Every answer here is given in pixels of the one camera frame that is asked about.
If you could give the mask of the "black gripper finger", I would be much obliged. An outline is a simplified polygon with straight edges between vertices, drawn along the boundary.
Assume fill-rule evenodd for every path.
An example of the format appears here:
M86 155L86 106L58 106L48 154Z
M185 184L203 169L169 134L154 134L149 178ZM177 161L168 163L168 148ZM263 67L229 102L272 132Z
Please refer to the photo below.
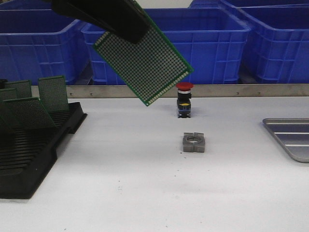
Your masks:
M80 19L133 44L150 29L146 13L134 0L52 0L59 15Z

